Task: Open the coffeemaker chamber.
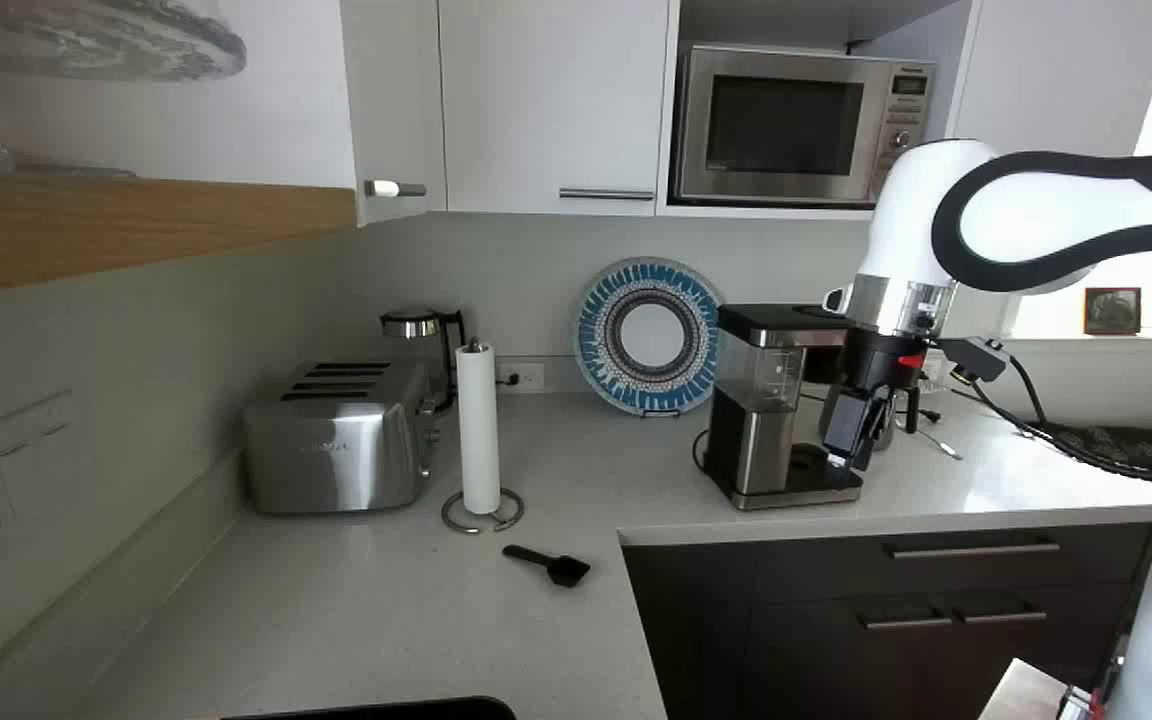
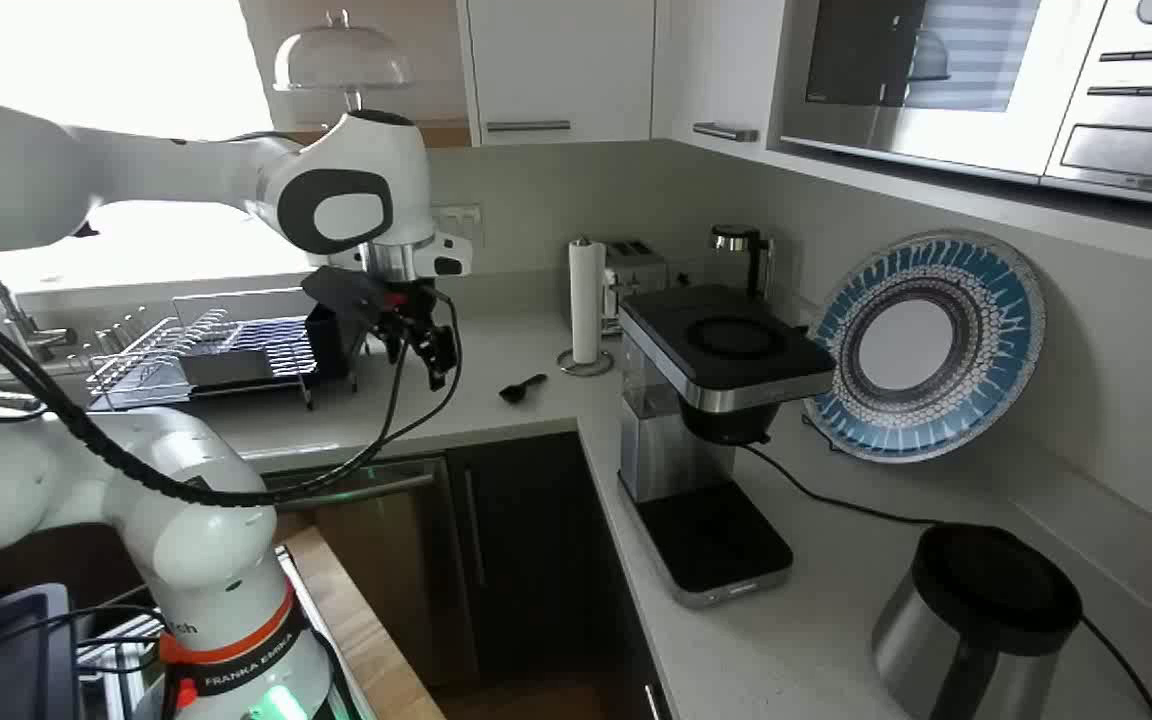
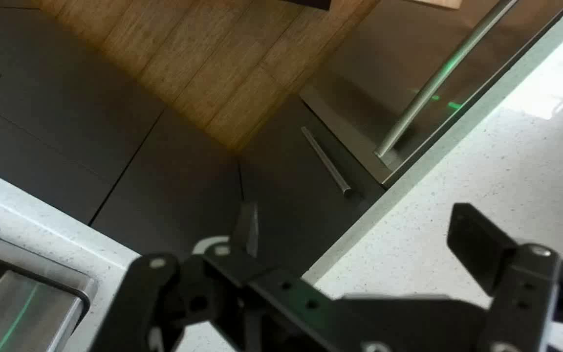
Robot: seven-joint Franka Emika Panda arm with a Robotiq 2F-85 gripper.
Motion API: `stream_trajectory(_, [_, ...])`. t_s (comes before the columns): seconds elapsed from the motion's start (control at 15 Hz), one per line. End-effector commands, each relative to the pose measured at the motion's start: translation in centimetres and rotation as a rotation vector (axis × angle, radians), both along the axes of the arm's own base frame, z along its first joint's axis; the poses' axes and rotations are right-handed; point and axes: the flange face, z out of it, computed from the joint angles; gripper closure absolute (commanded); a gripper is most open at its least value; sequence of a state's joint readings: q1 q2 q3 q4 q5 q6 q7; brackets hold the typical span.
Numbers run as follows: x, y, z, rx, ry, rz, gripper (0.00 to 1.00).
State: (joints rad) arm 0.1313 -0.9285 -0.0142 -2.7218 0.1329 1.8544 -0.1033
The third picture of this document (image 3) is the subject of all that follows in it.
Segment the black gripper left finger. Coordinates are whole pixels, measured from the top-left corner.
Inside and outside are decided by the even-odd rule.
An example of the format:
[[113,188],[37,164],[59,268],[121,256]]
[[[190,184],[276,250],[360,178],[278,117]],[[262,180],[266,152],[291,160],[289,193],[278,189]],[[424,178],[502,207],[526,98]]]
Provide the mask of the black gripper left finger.
[[225,258],[168,252],[139,256],[90,344],[90,352],[176,352],[192,324],[211,324],[223,340],[242,346],[242,322]]

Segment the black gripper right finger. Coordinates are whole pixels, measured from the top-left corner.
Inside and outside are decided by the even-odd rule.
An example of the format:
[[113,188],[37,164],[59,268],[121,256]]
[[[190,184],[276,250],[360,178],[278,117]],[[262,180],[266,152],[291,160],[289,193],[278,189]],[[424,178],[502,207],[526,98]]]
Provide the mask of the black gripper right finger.
[[543,352],[557,307],[559,254],[518,244],[471,203],[456,203],[448,248],[491,297],[477,346],[487,352]]

